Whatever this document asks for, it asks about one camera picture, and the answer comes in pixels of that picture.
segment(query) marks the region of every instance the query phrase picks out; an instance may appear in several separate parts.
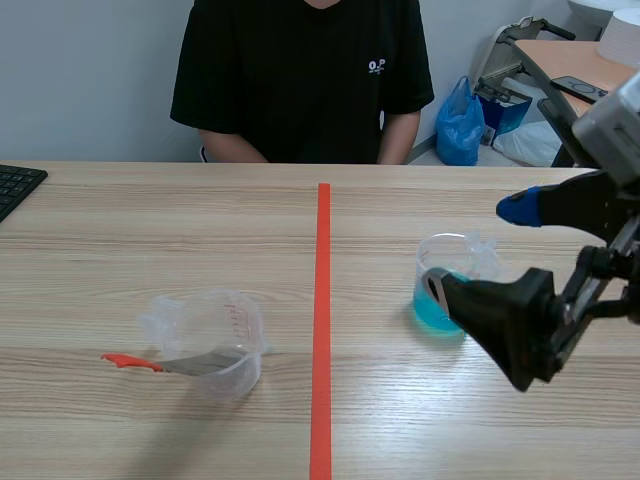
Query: blue plastic bag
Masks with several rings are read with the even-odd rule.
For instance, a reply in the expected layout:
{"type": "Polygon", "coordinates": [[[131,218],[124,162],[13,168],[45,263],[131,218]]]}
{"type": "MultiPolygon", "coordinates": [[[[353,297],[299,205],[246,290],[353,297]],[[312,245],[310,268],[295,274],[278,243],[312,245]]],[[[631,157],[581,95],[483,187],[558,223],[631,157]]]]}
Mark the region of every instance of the blue plastic bag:
{"type": "Polygon", "coordinates": [[[469,79],[462,77],[438,113],[438,156],[445,165],[472,167],[484,133],[480,99],[471,94],[469,79]]]}

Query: red handle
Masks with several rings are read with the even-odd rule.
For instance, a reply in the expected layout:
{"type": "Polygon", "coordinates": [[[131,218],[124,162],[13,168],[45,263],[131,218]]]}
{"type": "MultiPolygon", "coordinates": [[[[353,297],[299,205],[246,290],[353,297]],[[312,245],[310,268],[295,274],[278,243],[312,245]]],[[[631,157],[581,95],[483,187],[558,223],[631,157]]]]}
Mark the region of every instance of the red handle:
{"type": "Polygon", "coordinates": [[[109,360],[114,363],[118,368],[126,367],[145,367],[150,368],[154,372],[162,372],[164,369],[157,363],[151,363],[143,358],[136,358],[130,355],[123,355],[121,353],[105,353],[102,355],[103,360],[109,360]]]}

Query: plastic measuring cup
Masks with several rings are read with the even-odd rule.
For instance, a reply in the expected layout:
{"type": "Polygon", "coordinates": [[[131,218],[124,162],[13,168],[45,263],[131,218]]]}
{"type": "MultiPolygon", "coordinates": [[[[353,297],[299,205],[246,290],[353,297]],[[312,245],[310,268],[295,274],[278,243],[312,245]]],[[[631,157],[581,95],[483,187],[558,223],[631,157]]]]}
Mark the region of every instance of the plastic measuring cup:
{"type": "Polygon", "coordinates": [[[260,309],[249,297],[214,290],[186,302],[157,297],[152,307],[138,323],[168,360],[209,352],[237,358],[224,370],[188,377],[200,393],[230,401],[247,394],[258,382],[266,341],[260,309]]]}
{"type": "Polygon", "coordinates": [[[443,334],[462,332],[431,298],[422,285],[422,277],[430,268],[442,267],[461,280],[492,280],[499,273],[495,240],[482,243],[478,235],[442,233],[420,243],[416,258],[416,282],[413,305],[418,321],[443,334]]]}

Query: t-shirt logo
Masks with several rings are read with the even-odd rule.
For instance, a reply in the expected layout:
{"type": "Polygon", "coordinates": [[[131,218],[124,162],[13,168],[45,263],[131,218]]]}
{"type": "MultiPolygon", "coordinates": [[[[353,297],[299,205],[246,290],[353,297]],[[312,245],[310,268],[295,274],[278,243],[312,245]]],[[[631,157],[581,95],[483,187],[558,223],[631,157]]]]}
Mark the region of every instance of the t-shirt logo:
{"type": "Polygon", "coordinates": [[[384,58],[381,58],[379,63],[376,61],[369,62],[369,73],[377,73],[380,75],[380,72],[384,70],[385,63],[387,63],[387,61],[384,58]]]}

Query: blue liquid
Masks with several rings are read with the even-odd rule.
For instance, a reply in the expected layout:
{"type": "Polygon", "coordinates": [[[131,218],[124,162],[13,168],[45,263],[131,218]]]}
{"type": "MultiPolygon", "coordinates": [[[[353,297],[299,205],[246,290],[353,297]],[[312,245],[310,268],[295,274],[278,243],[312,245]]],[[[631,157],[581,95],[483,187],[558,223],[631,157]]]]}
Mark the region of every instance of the blue liquid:
{"type": "Polygon", "coordinates": [[[416,311],[416,318],[420,322],[440,330],[442,333],[456,334],[462,331],[451,321],[440,305],[429,296],[420,283],[416,284],[413,291],[413,307],[416,311]]]}

